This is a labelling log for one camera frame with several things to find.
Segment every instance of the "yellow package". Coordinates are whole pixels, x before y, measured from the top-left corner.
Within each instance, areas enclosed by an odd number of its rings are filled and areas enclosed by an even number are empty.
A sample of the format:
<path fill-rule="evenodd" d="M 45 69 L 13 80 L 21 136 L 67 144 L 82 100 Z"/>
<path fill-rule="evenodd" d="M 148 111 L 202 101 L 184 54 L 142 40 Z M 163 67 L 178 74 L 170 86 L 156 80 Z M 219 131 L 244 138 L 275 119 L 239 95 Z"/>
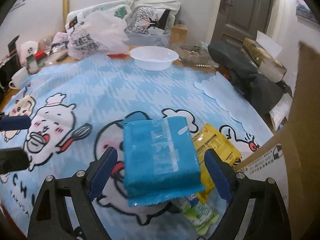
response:
<path fill-rule="evenodd" d="M 230 165 L 233 165 L 236 160 L 241 158 L 241 153 L 224 135 L 208 123 L 206 123 L 202 131 L 193 138 L 193 145 L 195 146 L 200 164 L 201 182 L 206 187 L 204 191 L 197 193 L 196 196 L 202 203 L 205 203 L 209 193 L 214 188 L 210 174 L 204 165 L 204 153 L 206 150 L 214 149 L 220 159 Z"/>

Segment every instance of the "green snack package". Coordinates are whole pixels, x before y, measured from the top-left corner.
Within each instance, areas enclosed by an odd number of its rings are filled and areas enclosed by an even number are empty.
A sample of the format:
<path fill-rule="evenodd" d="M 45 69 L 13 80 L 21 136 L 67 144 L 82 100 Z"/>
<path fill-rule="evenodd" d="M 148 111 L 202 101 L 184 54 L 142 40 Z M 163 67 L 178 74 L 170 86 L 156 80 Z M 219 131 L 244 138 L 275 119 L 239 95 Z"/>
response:
<path fill-rule="evenodd" d="M 199 235 L 204 235 L 220 217 L 207 204 L 202 204 L 194 194 L 171 202 L 184 213 Z"/>

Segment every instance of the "metal screw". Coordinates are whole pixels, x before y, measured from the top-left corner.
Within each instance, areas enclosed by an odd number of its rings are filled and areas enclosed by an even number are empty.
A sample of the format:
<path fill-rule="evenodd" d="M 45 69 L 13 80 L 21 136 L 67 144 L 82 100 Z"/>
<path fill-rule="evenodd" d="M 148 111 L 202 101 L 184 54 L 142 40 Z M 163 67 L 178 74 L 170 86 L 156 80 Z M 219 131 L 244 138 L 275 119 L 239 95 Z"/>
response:
<path fill-rule="evenodd" d="M 84 171 L 78 171 L 77 172 L 77 177 L 82 177 L 85 174 Z"/>
<path fill-rule="evenodd" d="M 245 175 L 242 172 L 238 172 L 236 174 L 236 176 L 237 176 L 238 179 L 244 179 L 245 178 Z"/>
<path fill-rule="evenodd" d="M 273 178 L 268 178 L 268 182 L 270 184 L 275 184 L 276 183 L 276 181 Z"/>
<path fill-rule="evenodd" d="M 46 180 L 46 181 L 51 181 L 51 180 L 53 180 L 53 176 L 52 176 L 52 175 L 49 175 L 49 176 L 47 176 L 47 177 L 45 178 L 45 180 Z"/>

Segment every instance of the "blue snack bag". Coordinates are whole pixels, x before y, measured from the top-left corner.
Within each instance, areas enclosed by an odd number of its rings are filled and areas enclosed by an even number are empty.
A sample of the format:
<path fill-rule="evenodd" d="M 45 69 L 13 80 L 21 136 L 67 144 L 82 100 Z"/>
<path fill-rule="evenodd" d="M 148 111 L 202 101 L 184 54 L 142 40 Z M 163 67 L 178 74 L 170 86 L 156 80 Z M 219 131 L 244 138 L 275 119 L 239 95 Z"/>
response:
<path fill-rule="evenodd" d="M 204 190 L 187 119 L 174 116 L 124 125 L 128 205 L 155 205 Z"/>

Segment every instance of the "brown door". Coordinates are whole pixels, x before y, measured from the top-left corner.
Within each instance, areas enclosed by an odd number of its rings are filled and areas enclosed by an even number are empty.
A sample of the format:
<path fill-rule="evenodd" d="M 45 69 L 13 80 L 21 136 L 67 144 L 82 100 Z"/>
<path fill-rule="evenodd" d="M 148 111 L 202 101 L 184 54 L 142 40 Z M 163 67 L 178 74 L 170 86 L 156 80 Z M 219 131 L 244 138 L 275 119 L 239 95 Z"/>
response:
<path fill-rule="evenodd" d="M 266 33 L 273 0 L 221 0 L 211 41 L 226 41 L 240 48 L 244 38 Z"/>

